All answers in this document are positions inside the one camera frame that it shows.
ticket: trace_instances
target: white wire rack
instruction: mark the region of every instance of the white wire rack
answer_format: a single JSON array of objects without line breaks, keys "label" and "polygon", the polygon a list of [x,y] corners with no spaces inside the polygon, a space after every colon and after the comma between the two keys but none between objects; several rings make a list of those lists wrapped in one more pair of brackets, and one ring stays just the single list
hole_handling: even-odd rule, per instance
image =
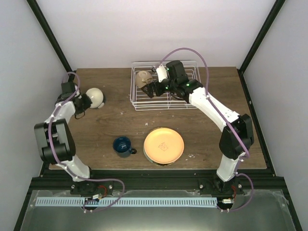
[{"label": "white wire rack", "polygon": [[[198,64],[196,61],[181,61],[189,79],[196,79],[200,82],[200,74]],[[163,110],[163,109],[192,109],[196,108],[190,103],[174,99],[169,93],[165,93],[159,97],[154,96],[149,98],[140,88],[135,84],[136,74],[139,71],[149,71],[154,79],[158,79],[157,74],[151,72],[151,68],[158,64],[157,61],[151,62],[134,62],[131,68],[131,82],[130,82],[130,101],[135,107],[136,111],[145,110]]]}]

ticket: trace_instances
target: white cable tray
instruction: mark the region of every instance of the white cable tray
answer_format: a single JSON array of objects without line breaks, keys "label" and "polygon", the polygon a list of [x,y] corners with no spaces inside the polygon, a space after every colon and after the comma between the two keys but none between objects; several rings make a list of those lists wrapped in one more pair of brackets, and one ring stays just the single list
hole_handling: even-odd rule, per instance
[{"label": "white cable tray", "polygon": [[[86,206],[105,207],[117,198],[106,197],[98,202],[90,201]],[[37,197],[35,206],[80,207],[84,197]],[[216,208],[217,198],[212,197],[123,197],[113,207],[201,207]]]},{"label": "white cable tray", "polygon": [[[181,61],[184,65],[185,72],[189,79],[196,79],[200,81],[200,74],[198,64],[196,61]],[[130,82],[130,101],[135,107],[136,111],[144,110],[163,110],[163,109],[192,109],[196,108],[185,101],[176,100],[169,93],[165,93],[159,97],[154,96],[149,98],[140,88],[135,84],[136,74],[139,71],[149,71],[154,79],[158,79],[157,74],[152,73],[151,68],[157,65],[158,61],[151,62],[134,62],[131,67],[131,82]]]}]

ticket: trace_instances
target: cup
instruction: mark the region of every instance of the cup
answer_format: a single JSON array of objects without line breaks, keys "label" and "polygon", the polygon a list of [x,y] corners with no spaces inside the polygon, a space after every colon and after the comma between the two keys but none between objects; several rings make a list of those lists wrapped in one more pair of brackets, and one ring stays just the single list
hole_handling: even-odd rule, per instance
[{"label": "cup", "polygon": [[136,154],[137,150],[131,147],[129,138],[122,136],[116,138],[112,147],[118,156],[122,158],[129,157],[131,154]]}]

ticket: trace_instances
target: wooden surface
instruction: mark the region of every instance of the wooden surface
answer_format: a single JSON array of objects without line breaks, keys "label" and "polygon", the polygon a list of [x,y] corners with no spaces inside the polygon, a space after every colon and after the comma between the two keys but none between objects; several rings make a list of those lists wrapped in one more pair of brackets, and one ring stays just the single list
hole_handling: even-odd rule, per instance
[{"label": "wooden surface", "polygon": [[[205,70],[200,69],[205,84]],[[230,109],[239,114],[250,114],[235,67],[212,67],[209,91]],[[81,91],[99,88],[106,96],[101,109],[88,109],[79,120],[71,119],[69,129],[76,144],[76,154],[92,169],[211,169],[218,168],[221,152],[218,147],[221,132],[198,109],[135,111],[129,100],[130,68],[78,69]],[[183,155],[173,164],[161,167],[149,162],[142,146],[147,134],[157,127],[176,130],[184,139]],[[255,134],[250,159],[240,168],[266,168]],[[131,139],[137,154],[118,157],[112,143],[119,136]]]}]

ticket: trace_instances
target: plate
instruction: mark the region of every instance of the plate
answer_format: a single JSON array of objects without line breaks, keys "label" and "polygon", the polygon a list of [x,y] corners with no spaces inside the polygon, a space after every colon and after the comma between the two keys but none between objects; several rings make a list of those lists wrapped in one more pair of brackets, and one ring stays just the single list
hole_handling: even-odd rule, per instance
[{"label": "plate", "polygon": [[151,131],[144,141],[144,154],[159,164],[175,162],[183,151],[182,136],[169,128],[158,128]]}]

